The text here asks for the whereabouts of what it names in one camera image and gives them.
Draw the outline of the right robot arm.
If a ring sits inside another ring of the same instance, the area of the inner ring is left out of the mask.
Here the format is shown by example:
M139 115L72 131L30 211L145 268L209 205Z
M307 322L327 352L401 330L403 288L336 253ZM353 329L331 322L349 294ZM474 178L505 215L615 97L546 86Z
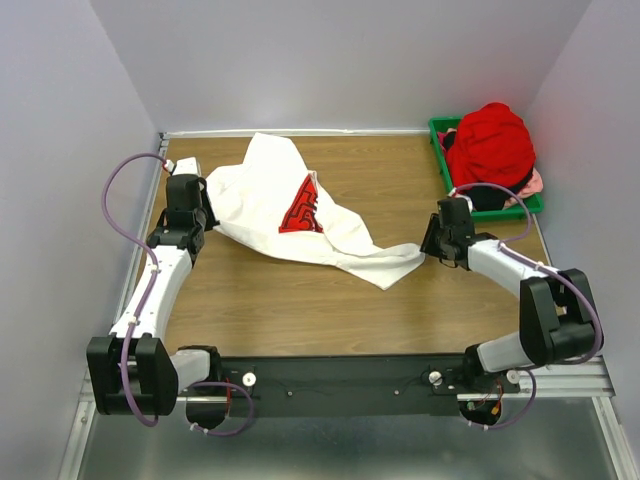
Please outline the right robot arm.
M586 274L536 262L488 233L475 230L467 202L438 202L421 252L453 267L480 274L519 301L518 331L468 347L460 379L480 392L497 373L550 364L576 364L593 358L604 333Z

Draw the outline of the aluminium frame rail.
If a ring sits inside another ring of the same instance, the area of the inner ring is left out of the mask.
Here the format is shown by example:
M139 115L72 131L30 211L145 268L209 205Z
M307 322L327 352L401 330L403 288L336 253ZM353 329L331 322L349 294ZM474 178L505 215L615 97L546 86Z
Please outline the aluminium frame rail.
M613 397L615 389L604 359L596 356L579 365L549 365L533 370L536 380L536 399ZM529 376L521 374L518 391L506 392L505 398L526 399L532 392ZM93 402L94 396L89 373L85 374L79 395L80 402Z

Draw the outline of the red t shirt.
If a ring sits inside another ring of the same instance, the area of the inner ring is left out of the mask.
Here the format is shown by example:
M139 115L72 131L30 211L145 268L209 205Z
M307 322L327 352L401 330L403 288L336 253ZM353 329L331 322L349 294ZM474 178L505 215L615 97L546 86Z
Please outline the red t shirt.
M528 181L536 154L524 121L509 106L493 102L462 117L445 159L455 187L480 182L514 187Z

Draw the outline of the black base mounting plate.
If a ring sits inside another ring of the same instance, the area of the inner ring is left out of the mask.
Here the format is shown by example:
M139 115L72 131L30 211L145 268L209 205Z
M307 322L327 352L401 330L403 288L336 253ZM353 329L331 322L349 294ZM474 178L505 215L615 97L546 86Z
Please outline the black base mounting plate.
M226 433L247 418L456 416L467 399L477 419L494 423L503 394L519 392L503 373L468 373L462 354L223 357L217 380L192 387L186 417Z

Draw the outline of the green plastic bin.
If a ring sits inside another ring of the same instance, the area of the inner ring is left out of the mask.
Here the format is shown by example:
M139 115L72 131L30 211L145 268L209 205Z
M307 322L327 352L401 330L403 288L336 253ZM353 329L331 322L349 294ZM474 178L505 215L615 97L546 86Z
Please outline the green plastic bin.
M444 188L449 192L453 188L453 183L449 168L445 159L444 151L440 144L439 135L445 133L449 128L456 128L460 122L459 116L432 117L429 122L430 143L434 150L439 174L443 181ZM534 193L524 200L525 206L531 214L538 214L544 210L544 201L540 193ZM514 219L524 219L526 217L524 209L515 204L508 209L474 211L472 217L478 222L506 221Z

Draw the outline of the white t shirt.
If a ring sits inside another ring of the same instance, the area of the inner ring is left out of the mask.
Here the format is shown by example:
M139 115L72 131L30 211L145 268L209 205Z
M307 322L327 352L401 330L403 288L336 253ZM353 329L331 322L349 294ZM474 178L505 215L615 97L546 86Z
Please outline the white t shirt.
M382 290L424 262L418 245L376 246L361 216L335 203L288 138L257 133L244 160L207 190L218 232L281 260L335 267Z

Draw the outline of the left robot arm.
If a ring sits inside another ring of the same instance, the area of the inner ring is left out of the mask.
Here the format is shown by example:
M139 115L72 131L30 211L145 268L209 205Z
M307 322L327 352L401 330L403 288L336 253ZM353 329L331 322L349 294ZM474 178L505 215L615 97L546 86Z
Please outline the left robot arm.
M106 336L87 346L98 411L132 415L154 426L169 415L190 386L214 393L222 380L217 351L190 346L171 355L163 338L177 295L217 221L199 173L174 173L166 183L167 206L145 243L146 263L133 296Z

